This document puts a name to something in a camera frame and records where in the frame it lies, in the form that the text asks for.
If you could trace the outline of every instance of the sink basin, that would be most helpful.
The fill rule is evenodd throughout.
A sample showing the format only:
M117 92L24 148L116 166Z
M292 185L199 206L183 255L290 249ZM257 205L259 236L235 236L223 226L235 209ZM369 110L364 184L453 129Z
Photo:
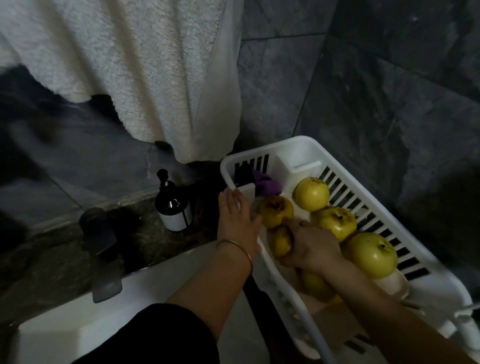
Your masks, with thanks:
M215 242L192 249L125 277L122 292L107 301L93 303L89 293L24 322L12 340L9 364L71 363L148 305L164 302L214 251ZM243 291L225 324L218 351L222 364L270 362Z

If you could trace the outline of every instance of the white label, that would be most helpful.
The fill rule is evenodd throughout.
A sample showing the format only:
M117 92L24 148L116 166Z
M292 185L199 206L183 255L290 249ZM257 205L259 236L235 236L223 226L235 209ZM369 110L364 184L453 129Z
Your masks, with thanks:
M176 215L160 215L163 224L170 231L180 231L185 229L192 222L192 209L190 208L190 202L185 210Z

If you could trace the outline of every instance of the black faucet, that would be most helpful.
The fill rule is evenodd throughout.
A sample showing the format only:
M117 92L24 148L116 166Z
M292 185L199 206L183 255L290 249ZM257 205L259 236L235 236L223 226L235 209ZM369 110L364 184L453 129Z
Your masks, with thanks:
M107 213L99 207L85 211L79 223L84 233L83 249L90 254L93 302L99 303L122 290L117 238Z

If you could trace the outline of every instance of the dish rack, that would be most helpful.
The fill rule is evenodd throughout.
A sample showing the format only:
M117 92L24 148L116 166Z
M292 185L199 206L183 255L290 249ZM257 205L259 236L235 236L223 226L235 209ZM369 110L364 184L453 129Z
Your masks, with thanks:
M348 208L356 216L359 231L380 234L395 247L397 268L409 282L408 302L426 307L422 319L445 337L456 331L452 323L455 312L463 310L471 315L465 307L472 305L472 299L460 280L314 139L296 136L226 157L220 171L228 188L236 187L233 177L242 164L268 173L282 185L282 195L289 198L302 179L324 180L330 189L329 205ZM258 202L253 183L240 190L250 203ZM297 216L299 209L294 207ZM254 259L253 278L269 295L299 351L327 364L386 363L345 305L328 313L325 325L314 318L308 296L292 287L288 273L280 272L282 267L272 259L263 230L258 238L262 252Z

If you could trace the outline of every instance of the hand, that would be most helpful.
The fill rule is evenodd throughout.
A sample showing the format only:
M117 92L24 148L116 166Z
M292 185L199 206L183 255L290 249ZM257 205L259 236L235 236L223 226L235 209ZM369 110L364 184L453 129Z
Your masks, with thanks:
M325 269L344 259L340 243L330 230L320 229L307 221L285 222L293 234L294 243L292 252L280 259L282 265L323 275Z
M240 210L235 203L235 199L240 203ZM250 206L247 198L235 189L233 192L227 192L227 199L220 192L218 195L218 208L220 210L220 219L218 220L217 239L229 239L240 244L253 258L255 252L261 250L257 243L257 235L262 225L262 217L257 216L254 221L250 220Z

